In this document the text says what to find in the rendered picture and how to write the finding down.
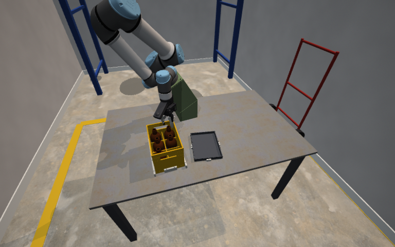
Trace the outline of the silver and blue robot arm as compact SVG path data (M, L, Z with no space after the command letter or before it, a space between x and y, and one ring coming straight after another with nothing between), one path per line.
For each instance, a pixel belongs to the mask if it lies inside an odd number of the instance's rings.
M91 24L98 38L142 79L145 88L157 86L161 100L172 97L171 86L178 80L174 66L184 62L183 50L179 44L167 42L141 18L136 0L101 1L91 10ZM118 29L134 34L154 50L145 63L120 36Z

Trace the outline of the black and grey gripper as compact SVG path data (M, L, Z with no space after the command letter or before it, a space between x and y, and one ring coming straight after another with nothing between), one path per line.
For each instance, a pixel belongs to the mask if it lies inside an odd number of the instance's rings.
M172 98L172 99L171 99ZM162 123L163 123L163 125L165 125L165 122L164 122L164 120L165 120L165 118L167 117L167 116L169 116L168 117L168 120L169 120L169 122L170 122L170 127L171 128L173 128L173 123L174 123L174 121L175 121L175 116L173 116L173 112L174 111L176 111L176 109L175 109L175 107L176 107L176 103L174 103L174 101L173 101L173 94L172 94L172 97L171 97L169 100L161 100L160 99L160 101L161 102L168 102L169 104L168 104L168 106L167 106L167 108L166 108L166 110L165 110L165 112L164 112L164 114L163 114L163 116L162 116L162 118L161 118L161 121L162 121Z

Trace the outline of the brown glass bottle with beige label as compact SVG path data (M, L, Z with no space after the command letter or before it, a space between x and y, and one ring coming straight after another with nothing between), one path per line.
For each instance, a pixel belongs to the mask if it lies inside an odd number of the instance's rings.
M155 154L162 153L162 152L163 152L163 151L161 151L160 147L158 147L158 148L156 148ZM164 159L164 158L166 158L166 156L160 157L160 159Z

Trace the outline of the yellow crate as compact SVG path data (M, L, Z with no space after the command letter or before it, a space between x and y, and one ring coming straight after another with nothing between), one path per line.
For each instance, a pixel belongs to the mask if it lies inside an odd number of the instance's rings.
M167 129L166 128L157 129L157 132L159 132L161 134L161 139L165 145L165 150L162 150L163 151L162 153L155 154L155 152L153 150L153 143L154 142L151 142L150 135L152 133L152 129L154 127L159 127L159 126L163 126L163 123L158 123L158 124L153 125L147 129L151 157L152 157L152 161L154 164L156 174L164 172L164 169L166 169L166 168L170 168L170 167L174 167L174 166L177 166L177 168L180 168L180 167L185 166L184 148L183 148L183 145L182 145L182 142L179 137L179 134L178 134L175 124L173 124L173 129L171 128L171 130L173 130L175 133L174 138L177 141L177 147L167 149L166 148L166 139L164 137L164 132ZM166 158L160 159L160 157L162 157L162 156L166 156Z

